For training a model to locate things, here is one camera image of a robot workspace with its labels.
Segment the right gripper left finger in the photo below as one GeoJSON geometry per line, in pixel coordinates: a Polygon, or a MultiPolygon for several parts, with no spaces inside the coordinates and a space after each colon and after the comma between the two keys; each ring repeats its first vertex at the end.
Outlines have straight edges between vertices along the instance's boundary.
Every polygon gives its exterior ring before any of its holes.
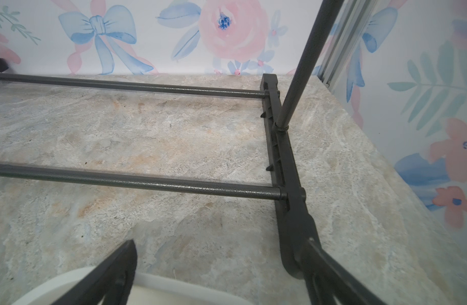
{"type": "Polygon", "coordinates": [[[127,240],[54,304],[126,304],[137,264],[136,244],[127,240]]]}

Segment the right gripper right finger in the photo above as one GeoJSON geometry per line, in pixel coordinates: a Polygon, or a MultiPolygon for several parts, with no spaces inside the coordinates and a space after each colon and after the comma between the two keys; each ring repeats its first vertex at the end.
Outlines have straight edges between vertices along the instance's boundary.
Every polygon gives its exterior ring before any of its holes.
{"type": "Polygon", "coordinates": [[[312,304],[385,304],[313,239],[303,246],[300,264],[312,304]]]}

